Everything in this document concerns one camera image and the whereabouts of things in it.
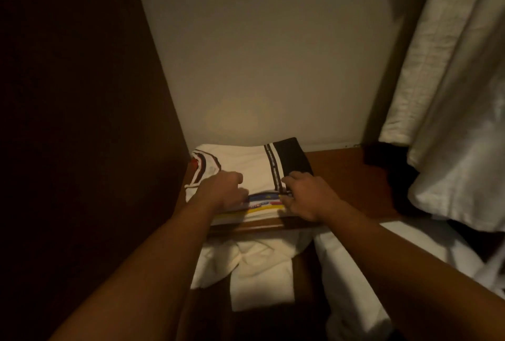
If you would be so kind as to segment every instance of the folded clothing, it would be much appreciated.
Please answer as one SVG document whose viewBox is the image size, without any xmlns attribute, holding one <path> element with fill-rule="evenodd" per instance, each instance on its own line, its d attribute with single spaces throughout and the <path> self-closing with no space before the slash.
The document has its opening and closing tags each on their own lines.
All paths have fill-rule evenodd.
<svg viewBox="0 0 505 341">
<path fill-rule="evenodd" d="M 212 225 L 289 216 L 279 198 L 287 193 L 281 179 L 292 171 L 312 174 L 295 137 L 255 147 L 203 144 L 192 155 L 198 168 L 191 183 L 185 186 L 186 201 L 193 197 L 202 180 L 221 170 L 242 173 L 241 187 L 249 190 L 246 204 L 216 215 Z"/>
</svg>

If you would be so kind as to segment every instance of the left hand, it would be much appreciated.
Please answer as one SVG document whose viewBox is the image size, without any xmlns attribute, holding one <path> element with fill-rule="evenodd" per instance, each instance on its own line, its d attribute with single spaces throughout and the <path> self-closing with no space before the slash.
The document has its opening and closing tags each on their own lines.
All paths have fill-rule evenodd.
<svg viewBox="0 0 505 341">
<path fill-rule="evenodd" d="M 216 212 L 235 207 L 249 196 L 247 189 L 238 187 L 242 181 L 242 173 L 220 171 L 203 180 L 191 200 L 210 206 Z"/>
</svg>

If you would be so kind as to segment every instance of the right hand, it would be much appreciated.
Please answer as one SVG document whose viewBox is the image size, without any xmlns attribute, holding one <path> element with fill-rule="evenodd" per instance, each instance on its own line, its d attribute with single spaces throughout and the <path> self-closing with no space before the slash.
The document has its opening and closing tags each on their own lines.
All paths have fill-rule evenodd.
<svg viewBox="0 0 505 341">
<path fill-rule="evenodd" d="M 293 171 L 289 176 L 284 176 L 282 182 L 294 196 L 281 195 L 282 204 L 307 221 L 324 221 L 325 217 L 346 204 L 320 176 Z"/>
</svg>

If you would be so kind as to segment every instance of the hand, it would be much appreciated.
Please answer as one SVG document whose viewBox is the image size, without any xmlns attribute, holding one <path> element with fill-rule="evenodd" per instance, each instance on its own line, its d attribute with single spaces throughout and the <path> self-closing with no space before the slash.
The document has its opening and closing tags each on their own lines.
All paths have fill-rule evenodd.
<svg viewBox="0 0 505 341">
<path fill-rule="evenodd" d="M 191 200 L 205 204 L 216 212 L 232 208 L 248 199 L 249 191 L 238 187 L 242 181 L 242 173 L 220 171 L 203 180 Z"/>
<path fill-rule="evenodd" d="M 289 176 L 284 176 L 282 181 L 294 196 L 281 195 L 282 204 L 307 221 L 324 221 L 325 217 L 346 204 L 319 176 L 293 171 Z"/>
</svg>

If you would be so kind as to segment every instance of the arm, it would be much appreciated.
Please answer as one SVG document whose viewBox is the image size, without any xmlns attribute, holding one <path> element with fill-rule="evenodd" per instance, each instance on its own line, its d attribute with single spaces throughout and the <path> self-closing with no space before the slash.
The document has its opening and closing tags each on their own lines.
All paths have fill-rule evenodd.
<svg viewBox="0 0 505 341">
<path fill-rule="evenodd" d="M 407 339 L 505 339 L 505 300 L 367 218 L 322 178 L 292 172 L 282 181 L 294 194 L 283 203 L 331 229 Z"/>
<path fill-rule="evenodd" d="M 58 328 L 51 341 L 157 340 L 174 335 L 201 246 L 215 212 L 243 202 L 242 174 L 204 180 L 178 214 L 128 259 Z"/>
</svg>

